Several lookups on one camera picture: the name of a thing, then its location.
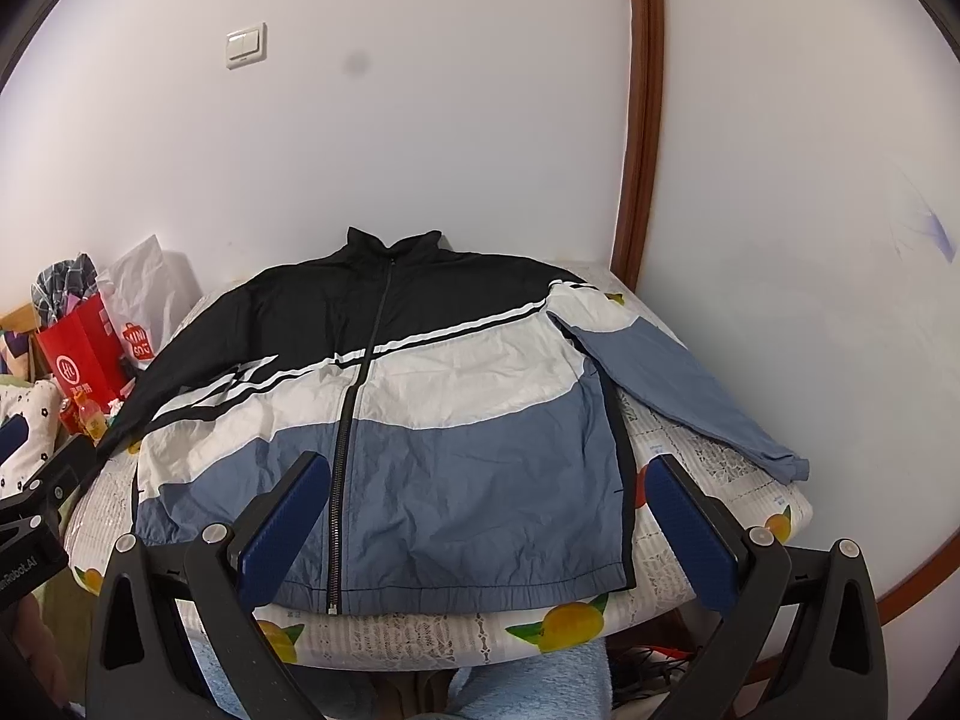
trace yellow fruit print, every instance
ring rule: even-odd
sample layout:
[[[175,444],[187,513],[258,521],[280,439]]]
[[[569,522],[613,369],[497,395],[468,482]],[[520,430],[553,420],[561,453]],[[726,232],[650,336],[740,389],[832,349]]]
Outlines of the yellow fruit print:
[[[101,574],[96,568],[82,570],[81,568],[74,566],[73,570],[77,572],[77,577],[80,579],[80,584],[86,587],[86,589],[88,589],[94,595],[100,595],[100,590],[104,586],[103,574]]]
[[[603,612],[608,594],[598,595],[588,604],[574,601],[551,608],[539,623],[512,625],[508,634],[536,645],[541,653],[552,653],[586,644],[603,631]]]
[[[783,514],[771,514],[770,517],[767,517],[763,527],[776,536],[777,541],[785,544],[786,539],[790,538],[790,519],[790,506],[788,504]]]
[[[260,626],[261,632],[270,646],[274,648],[277,657],[285,664],[296,663],[296,640],[304,632],[304,625],[291,625],[289,628],[281,628],[279,625],[269,620],[257,620],[256,624]]]

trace red paper bag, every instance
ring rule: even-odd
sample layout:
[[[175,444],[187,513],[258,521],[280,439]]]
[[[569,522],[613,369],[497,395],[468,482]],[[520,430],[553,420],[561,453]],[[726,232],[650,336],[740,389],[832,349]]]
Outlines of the red paper bag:
[[[127,377],[120,367],[123,347],[100,295],[37,333],[37,341],[64,393],[73,397],[84,391],[103,413],[109,413],[110,401],[120,397]]]

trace jacket collar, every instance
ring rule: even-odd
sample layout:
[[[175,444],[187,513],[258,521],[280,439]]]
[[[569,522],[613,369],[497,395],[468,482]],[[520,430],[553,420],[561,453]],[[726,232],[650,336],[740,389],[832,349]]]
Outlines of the jacket collar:
[[[391,247],[370,233],[351,227],[347,230],[347,246],[344,253],[349,259],[394,260],[400,263],[424,262],[440,250],[438,243],[443,233],[431,230],[422,235],[414,235],[397,241]]]

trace zipper teeth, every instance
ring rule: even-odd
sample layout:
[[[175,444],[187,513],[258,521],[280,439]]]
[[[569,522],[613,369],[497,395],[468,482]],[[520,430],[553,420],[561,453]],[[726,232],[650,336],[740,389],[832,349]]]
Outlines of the zipper teeth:
[[[357,392],[367,379],[370,370],[373,346],[376,344],[376,333],[380,328],[380,318],[383,314],[384,303],[387,302],[387,292],[390,290],[390,280],[394,271],[394,261],[387,266],[387,279],[380,296],[380,305],[376,309],[376,318],[373,319],[373,331],[364,351],[363,362],[356,381],[347,388],[344,396],[344,407],[340,411],[340,424],[337,428],[337,443],[333,455],[333,479],[330,484],[330,525],[329,525],[329,565],[326,575],[326,613],[340,613],[340,572],[342,563],[342,531],[341,519],[344,509],[344,476],[347,471],[347,450],[350,444],[350,423],[353,418],[353,409],[356,406]]]

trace fruit print tablecloth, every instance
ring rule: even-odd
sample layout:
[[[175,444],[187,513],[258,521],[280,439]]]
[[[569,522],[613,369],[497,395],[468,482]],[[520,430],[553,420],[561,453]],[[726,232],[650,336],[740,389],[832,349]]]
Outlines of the fruit print tablecloth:
[[[601,266],[565,264],[650,322],[659,319]],[[427,670],[526,658],[609,635],[655,617],[693,597],[643,494],[646,464],[675,455],[700,487],[723,500],[742,525],[766,524],[786,541],[810,521],[810,504],[795,485],[781,485],[736,451],[704,439],[651,412],[621,392],[621,406],[637,457],[637,587],[541,610],[492,614],[386,614],[348,617],[258,608],[254,616],[277,654],[291,664],[321,668]],[[131,524],[131,482],[136,457],[121,454],[76,507],[66,532],[74,577],[99,590],[114,541]],[[181,602],[189,635],[203,637],[192,604]]]

